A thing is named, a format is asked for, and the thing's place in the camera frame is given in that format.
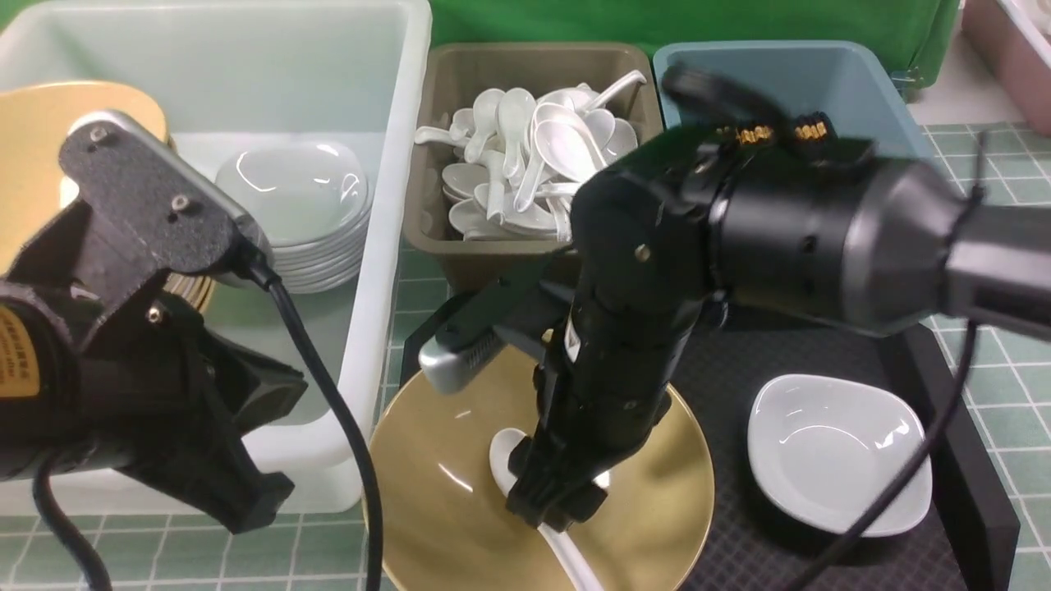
plastic container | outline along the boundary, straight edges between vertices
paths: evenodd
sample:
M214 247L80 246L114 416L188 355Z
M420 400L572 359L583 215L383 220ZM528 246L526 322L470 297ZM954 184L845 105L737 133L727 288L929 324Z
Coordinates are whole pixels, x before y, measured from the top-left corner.
M1030 14L1014 0L967 0L962 27L1029 126L1051 136L1051 42Z
M0 91L74 79L138 87L165 110L179 154L210 178L241 149L292 138L354 149L375 196L359 281L296 302L368 437L430 25L426 0L45 2L0 35ZM304 368L257 291L218 291L206 320ZM342 511L360 496L346 437L316 387L290 416L245 443L263 471L284 471L295 483L285 512ZM191 511L108 470L54 482L73 513ZM0 513L35 512L27 483L0 486Z
M624 91L607 108L632 122L639 141L661 130L660 104L650 60L621 43L463 43L431 52L419 107L419 125L448 127L452 114L469 107L486 88L522 87L539 97L556 88L586 82L601 91L633 69L646 75L645 85ZM405 237L434 256L455 291L480 289L507 268L563 244L543 241L463 242L449 225L449 204L441 195L441 169L456 159L452 148L426 144L412 152L405 205ZM574 283L579 263L556 262L553 278Z
M763 93L791 116L822 110L840 136L872 138L884 156L933 156L880 61L856 43L676 43L654 55L657 79L664 76L668 65L679 62L727 76ZM668 127L684 119L663 94L661 108Z

blue plastic bin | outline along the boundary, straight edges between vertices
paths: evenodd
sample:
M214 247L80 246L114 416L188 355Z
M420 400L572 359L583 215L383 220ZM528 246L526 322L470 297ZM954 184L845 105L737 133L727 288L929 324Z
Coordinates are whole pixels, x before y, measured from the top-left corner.
M843 41L718 41L676 43L654 55L660 80L673 63L703 68L776 100L789 115L822 110L843 137L872 138L884 156L932 158L930 144L875 56ZM664 124L682 123L660 96ZM687 122L696 118L686 117Z

green backdrop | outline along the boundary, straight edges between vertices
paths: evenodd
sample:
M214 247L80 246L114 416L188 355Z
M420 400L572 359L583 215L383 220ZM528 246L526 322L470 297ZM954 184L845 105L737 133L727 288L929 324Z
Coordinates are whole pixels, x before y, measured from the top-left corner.
M0 0L0 26L38 0ZM843 39L932 84L959 0L431 0L434 45L457 41Z

pink bin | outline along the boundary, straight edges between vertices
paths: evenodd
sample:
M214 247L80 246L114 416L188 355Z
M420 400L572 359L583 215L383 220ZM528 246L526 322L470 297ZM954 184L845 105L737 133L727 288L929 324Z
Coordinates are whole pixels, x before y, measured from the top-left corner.
M967 0L964 35L1029 125L1051 136L1051 42L1015 2Z

black mat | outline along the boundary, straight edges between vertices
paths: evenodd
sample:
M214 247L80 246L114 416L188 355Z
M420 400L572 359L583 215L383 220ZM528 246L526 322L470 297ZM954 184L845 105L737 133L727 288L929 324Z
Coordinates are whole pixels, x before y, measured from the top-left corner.
M418 370L423 343L466 301L457 297L448 302L406 342L403 383ZM736 310L726 330L696 333L673 384L707 437L716 509L704 551L684 590L776 591L830 541L774 508L748 469L748 411L762 386L784 373L829 375L893 391L925 424L934 405L941 406L948 395L950 380L933 335L922 326L874 340ZM932 464L936 510L906 534L863 541L810 589L1007 589L1018 523L966 412L953 421Z

